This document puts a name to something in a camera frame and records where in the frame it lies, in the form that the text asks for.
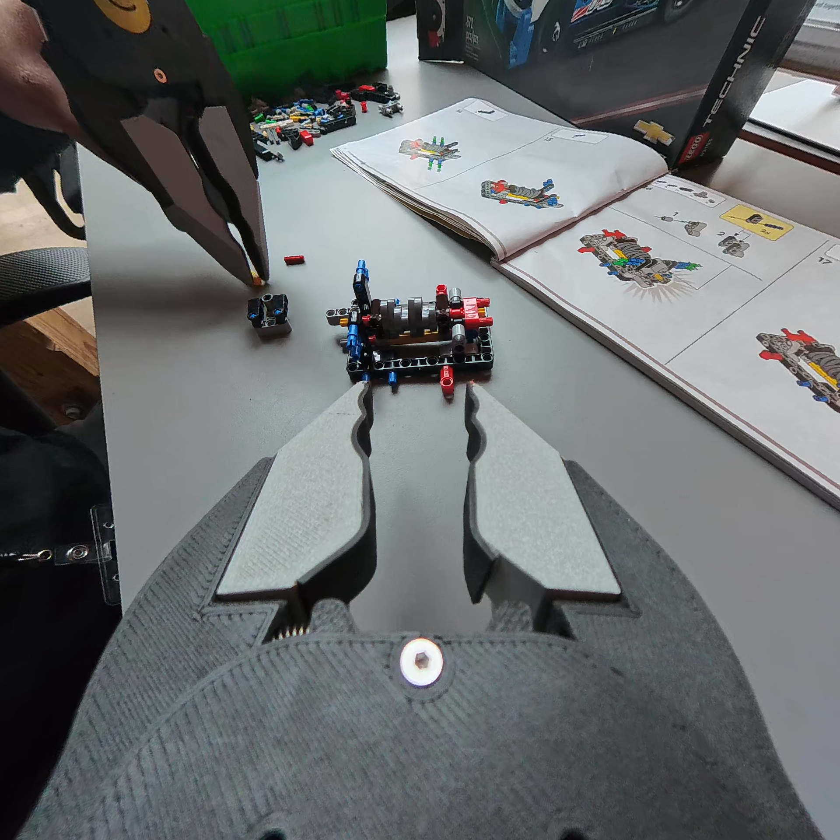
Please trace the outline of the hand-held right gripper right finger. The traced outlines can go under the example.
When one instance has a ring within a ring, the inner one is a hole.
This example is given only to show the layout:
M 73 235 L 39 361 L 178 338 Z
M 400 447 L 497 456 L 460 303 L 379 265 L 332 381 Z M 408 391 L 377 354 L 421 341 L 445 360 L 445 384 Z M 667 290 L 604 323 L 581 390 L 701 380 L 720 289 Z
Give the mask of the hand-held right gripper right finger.
M 467 386 L 464 570 L 473 603 L 621 595 L 559 452 L 477 384 Z

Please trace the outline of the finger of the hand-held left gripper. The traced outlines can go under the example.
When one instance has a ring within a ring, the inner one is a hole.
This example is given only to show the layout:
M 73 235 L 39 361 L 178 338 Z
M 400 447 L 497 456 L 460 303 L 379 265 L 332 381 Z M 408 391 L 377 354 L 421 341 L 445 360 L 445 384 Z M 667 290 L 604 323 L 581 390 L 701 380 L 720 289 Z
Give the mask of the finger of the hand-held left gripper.
M 197 148 L 207 153 L 198 132 L 198 121 Z M 216 179 L 195 163 L 174 131 L 155 119 L 138 116 L 123 120 L 122 126 L 173 201 L 164 210 L 173 225 L 193 237 L 232 275 L 252 286 L 250 272 L 256 269 L 238 231 L 228 222 Z
M 198 132 L 217 172 L 215 185 L 224 199 L 227 220 L 238 231 L 257 276 L 268 280 L 266 231 L 254 155 L 244 148 L 225 107 L 205 108 Z

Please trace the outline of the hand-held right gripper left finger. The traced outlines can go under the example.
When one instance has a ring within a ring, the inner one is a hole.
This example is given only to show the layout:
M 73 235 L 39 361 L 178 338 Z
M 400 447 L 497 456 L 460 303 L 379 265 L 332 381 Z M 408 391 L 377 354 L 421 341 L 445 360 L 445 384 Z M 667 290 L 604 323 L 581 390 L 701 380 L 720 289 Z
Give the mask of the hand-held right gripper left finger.
M 277 452 L 217 597 L 350 601 L 363 590 L 375 571 L 371 421 L 360 382 Z

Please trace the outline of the lego chassis assembly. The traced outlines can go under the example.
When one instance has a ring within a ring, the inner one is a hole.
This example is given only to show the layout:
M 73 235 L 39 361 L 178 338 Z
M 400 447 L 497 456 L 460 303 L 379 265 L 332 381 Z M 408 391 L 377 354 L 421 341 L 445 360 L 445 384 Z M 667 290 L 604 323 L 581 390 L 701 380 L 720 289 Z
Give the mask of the lego chassis assembly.
M 370 273 L 360 260 L 347 308 L 326 311 L 327 321 L 346 330 L 346 371 L 355 382 L 385 378 L 396 389 L 399 378 L 438 379 L 445 397 L 455 392 L 457 372 L 488 371 L 495 360 L 487 297 L 464 297 L 460 289 L 436 287 L 434 298 L 373 298 Z

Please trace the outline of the pile of loose lego parts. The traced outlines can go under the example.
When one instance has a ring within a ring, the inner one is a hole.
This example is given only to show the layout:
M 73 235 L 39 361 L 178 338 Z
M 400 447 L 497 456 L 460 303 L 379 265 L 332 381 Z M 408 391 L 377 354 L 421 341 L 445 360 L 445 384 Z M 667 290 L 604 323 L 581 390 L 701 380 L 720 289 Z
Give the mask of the pile of loose lego parts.
M 252 98 L 251 138 L 257 156 L 264 161 L 283 161 L 281 145 L 295 151 L 312 146 L 315 139 L 348 129 L 357 123 L 357 111 L 378 109 L 391 118 L 403 112 L 401 95 L 384 82 L 353 85 L 340 83 L 315 89 L 312 98 L 263 101 Z

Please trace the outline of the lego instruction booklet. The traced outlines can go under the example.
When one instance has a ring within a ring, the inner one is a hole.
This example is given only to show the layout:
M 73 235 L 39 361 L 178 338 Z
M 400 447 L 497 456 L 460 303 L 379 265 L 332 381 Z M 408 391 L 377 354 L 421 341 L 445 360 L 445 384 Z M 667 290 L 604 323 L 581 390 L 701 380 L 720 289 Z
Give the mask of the lego instruction booklet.
M 332 154 L 838 504 L 837 238 L 474 98 Z

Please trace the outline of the lego set box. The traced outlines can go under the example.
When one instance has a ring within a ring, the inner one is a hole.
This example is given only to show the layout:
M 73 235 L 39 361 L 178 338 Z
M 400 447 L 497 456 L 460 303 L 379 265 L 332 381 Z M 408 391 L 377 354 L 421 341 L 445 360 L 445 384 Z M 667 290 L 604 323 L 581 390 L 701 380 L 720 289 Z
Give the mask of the lego set box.
M 672 170 L 729 152 L 813 1 L 416 1 L 420 60 L 460 60 Z

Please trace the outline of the person's left hand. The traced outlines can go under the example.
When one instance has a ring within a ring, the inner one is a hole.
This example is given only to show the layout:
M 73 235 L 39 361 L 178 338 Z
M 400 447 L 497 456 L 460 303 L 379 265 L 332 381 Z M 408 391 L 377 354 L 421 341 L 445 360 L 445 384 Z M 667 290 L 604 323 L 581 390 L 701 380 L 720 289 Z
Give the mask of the person's left hand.
M 35 11 L 20 1 L 1 2 L 1 110 L 37 129 L 84 135 L 67 95 L 41 54 L 46 32 Z

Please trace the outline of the green plastic bin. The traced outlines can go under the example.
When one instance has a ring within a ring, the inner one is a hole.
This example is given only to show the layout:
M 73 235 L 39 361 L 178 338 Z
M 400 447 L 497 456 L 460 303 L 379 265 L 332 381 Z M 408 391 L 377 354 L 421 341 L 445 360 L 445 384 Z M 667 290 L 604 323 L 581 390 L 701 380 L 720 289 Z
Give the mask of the green plastic bin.
M 385 1 L 189 1 L 247 102 L 386 66 Z

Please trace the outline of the wooden table leg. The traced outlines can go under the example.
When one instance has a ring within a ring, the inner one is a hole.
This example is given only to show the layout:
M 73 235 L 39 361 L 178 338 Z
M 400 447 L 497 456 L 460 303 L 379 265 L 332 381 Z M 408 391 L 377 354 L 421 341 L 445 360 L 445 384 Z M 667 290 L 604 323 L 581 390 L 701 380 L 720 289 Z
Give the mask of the wooden table leg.
M 96 339 L 63 308 L 2 328 L 1 366 L 60 426 L 83 419 L 101 397 Z

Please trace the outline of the metal badge clip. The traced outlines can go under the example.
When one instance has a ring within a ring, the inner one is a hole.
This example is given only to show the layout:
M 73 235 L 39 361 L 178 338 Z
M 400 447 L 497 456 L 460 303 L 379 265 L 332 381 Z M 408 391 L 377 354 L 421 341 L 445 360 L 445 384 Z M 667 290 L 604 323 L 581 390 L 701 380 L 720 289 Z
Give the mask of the metal badge clip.
M 56 567 L 92 564 L 98 568 L 104 602 L 121 606 L 119 567 L 110 503 L 90 509 L 91 534 L 88 542 L 71 542 L 38 551 L 2 552 L 1 561 L 10 567 L 38 568 L 52 563 Z

